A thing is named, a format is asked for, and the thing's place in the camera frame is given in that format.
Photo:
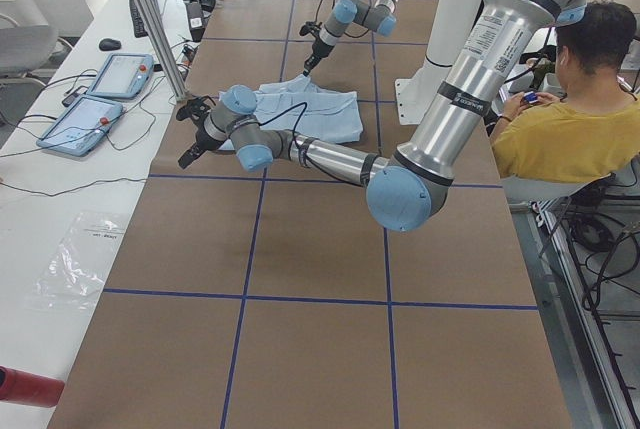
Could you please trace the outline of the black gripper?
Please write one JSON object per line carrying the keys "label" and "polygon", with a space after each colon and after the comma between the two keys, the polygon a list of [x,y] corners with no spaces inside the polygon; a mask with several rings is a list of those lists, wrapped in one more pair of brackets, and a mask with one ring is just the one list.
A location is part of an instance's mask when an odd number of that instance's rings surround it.
{"label": "black gripper", "polygon": [[216,140],[204,127],[210,111],[210,106],[205,102],[204,97],[190,99],[178,109],[176,119],[178,121],[189,119],[197,128],[195,142],[178,159],[178,165],[181,169],[186,169],[205,152],[216,149]]}
{"label": "black gripper", "polygon": [[299,30],[300,36],[311,34],[314,37],[311,55],[305,60],[303,65],[303,75],[309,76],[322,59],[326,58],[331,52],[331,45],[326,43],[322,35],[322,24],[313,21],[306,21]]}

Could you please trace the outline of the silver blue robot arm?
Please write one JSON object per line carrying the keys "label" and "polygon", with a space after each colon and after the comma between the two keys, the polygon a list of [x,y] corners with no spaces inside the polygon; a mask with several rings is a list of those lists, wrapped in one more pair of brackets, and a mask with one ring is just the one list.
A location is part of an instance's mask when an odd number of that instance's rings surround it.
{"label": "silver blue robot arm", "polygon": [[394,11],[399,0],[376,0],[371,5],[363,0],[338,0],[324,23],[307,21],[299,31],[301,36],[312,34],[312,53],[304,61],[302,74],[309,76],[312,70],[336,46],[349,25],[355,23],[366,30],[389,36],[396,25]]}
{"label": "silver blue robot arm", "polygon": [[225,91],[213,106],[191,102],[178,110],[197,132],[179,158],[187,167],[202,154],[230,143],[248,172],[277,159],[315,168],[366,191],[373,218],[405,232],[421,226],[444,205],[453,165],[475,127],[489,113],[500,88],[544,27],[579,21],[586,0],[440,0],[435,30],[452,30],[445,65],[432,61],[400,80],[397,104],[416,124],[411,139],[390,158],[306,136],[270,130],[256,118],[255,93],[243,85]]}

